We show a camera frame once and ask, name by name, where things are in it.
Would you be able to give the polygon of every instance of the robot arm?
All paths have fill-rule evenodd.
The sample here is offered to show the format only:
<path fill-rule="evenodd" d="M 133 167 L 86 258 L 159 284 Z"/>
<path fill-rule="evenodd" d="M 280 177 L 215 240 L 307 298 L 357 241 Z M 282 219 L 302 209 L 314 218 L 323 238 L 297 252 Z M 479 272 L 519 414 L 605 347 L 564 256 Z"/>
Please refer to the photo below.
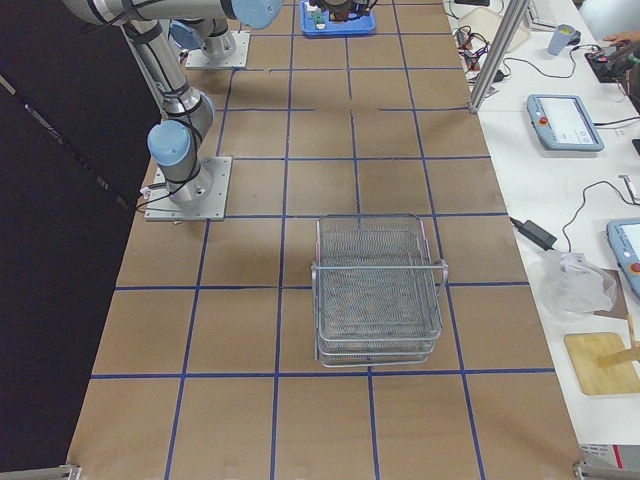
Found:
<path fill-rule="evenodd" d="M 210 98 L 189 85 L 160 19 L 217 18 L 226 22 L 230 18 L 252 28 L 264 28 L 278 15 L 282 0 L 63 1 L 88 23 L 122 27 L 138 54 L 141 68 L 160 93 L 165 121 L 151 130 L 147 144 L 162 171 L 166 189 L 162 197 L 152 201 L 168 199 L 173 209 L 169 211 L 174 212 L 170 218 L 162 219 L 209 218 L 200 204 L 211 200 L 206 197 L 217 180 L 204 165 L 209 159 L 201 161 L 197 152 L 213 124 L 215 108 Z M 223 176 L 228 182 L 228 175 Z M 186 214 L 176 216 L 176 211 Z M 219 213 L 215 216 L 222 219 Z"/>

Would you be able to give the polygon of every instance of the metal mesh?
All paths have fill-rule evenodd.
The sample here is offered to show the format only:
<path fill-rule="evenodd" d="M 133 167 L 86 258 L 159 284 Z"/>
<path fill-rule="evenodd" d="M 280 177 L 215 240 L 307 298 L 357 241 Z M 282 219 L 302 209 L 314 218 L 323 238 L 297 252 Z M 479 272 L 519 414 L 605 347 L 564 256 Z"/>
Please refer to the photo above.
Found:
<path fill-rule="evenodd" d="M 317 233 L 319 359 L 426 359 L 442 329 L 433 274 L 442 267 L 431 265 L 422 222 L 411 215 L 329 216 Z"/>

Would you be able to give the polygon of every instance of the tablet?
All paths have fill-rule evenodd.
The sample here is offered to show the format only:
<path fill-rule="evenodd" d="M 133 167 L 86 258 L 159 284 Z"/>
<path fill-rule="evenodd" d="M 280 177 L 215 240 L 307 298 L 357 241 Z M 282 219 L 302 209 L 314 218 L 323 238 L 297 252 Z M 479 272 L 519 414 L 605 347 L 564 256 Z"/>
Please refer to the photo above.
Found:
<path fill-rule="evenodd" d="M 548 150 L 599 152 L 604 143 L 575 95 L 529 95 L 527 111 L 540 143 Z"/>

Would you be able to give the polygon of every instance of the device screen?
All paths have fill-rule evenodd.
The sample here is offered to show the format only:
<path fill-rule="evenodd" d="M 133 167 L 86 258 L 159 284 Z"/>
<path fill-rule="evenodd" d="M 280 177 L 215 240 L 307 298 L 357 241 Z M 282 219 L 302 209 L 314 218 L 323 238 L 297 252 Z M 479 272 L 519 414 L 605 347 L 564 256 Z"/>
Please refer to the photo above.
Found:
<path fill-rule="evenodd" d="M 631 248 L 638 255 L 640 253 L 640 223 L 635 225 L 622 225 L 622 231 L 627 236 Z"/>
<path fill-rule="evenodd" d="M 593 145 L 589 127 L 572 98 L 542 97 L 540 103 L 558 143 Z"/>

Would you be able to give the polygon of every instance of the metal mounting plate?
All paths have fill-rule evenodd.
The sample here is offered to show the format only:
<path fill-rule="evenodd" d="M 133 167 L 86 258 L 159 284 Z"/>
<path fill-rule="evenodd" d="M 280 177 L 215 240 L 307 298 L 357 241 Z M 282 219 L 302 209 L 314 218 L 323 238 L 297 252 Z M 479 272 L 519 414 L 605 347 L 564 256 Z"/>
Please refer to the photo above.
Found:
<path fill-rule="evenodd" d="M 231 157 L 214 157 L 202 159 L 202 166 L 213 176 L 213 185 L 209 193 L 197 202 L 178 205 L 170 198 L 154 201 L 146 207 L 144 218 L 149 221 L 187 221 L 187 220 L 224 220 L 231 177 Z M 164 175 L 158 169 L 154 183 L 163 183 Z M 149 200 L 164 197 L 164 188 L 153 190 Z"/>
<path fill-rule="evenodd" d="M 231 32 L 236 41 L 236 51 L 233 55 L 216 60 L 204 55 L 200 50 L 189 52 L 186 67 L 188 70 L 228 70 L 247 66 L 249 55 L 249 32 Z"/>

